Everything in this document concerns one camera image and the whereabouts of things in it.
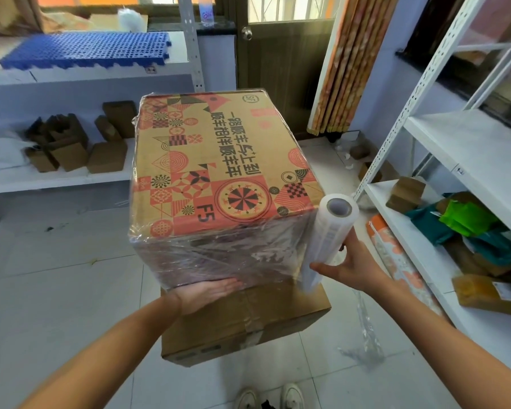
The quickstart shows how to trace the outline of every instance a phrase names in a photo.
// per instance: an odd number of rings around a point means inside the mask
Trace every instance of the forearm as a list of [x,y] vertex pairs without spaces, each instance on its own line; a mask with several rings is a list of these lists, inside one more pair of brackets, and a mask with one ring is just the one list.
[[388,277],[369,294],[402,328],[463,409],[511,407],[508,367]]
[[124,318],[48,378],[20,408],[103,408],[180,313],[180,299],[166,295]]

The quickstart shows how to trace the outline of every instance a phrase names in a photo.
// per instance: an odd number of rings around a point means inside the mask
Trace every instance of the person's right arm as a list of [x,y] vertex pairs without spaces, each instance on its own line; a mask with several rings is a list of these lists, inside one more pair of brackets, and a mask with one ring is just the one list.
[[395,320],[463,409],[511,408],[511,369],[437,316],[378,266],[354,228],[339,266],[316,272],[366,292]]

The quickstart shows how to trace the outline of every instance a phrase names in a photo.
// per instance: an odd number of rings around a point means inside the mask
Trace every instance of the hand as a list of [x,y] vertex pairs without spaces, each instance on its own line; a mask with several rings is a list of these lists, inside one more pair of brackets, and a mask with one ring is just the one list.
[[382,282],[386,282],[388,276],[376,263],[366,245],[358,240],[354,227],[348,233],[343,245],[347,249],[347,257],[342,264],[328,266],[323,263],[311,263],[311,268],[321,275],[371,295]]
[[191,314],[240,288],[242,288],[242,282],[230,278],[220,281],[196,282],[178,287],[170,291],[170,295],[176,295],[180,299],[182,314]]

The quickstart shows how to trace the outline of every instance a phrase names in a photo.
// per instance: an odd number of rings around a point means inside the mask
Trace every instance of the person's left hand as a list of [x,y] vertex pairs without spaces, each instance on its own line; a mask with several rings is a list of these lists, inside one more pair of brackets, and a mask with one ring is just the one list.
[[230,278],[220,281],[203,281],[178,287],[170,295],[180,298],[182,314],[191,314],[205,305],[225,297],[242,288],[242,282]]

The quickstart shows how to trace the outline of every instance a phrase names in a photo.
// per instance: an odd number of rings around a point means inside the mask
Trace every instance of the clear water bottle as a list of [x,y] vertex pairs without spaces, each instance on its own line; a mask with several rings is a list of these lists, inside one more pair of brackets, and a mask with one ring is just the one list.
[[212,0],[199,0],[200,22],[205,27],[214,25],[214,12],[212,11]]

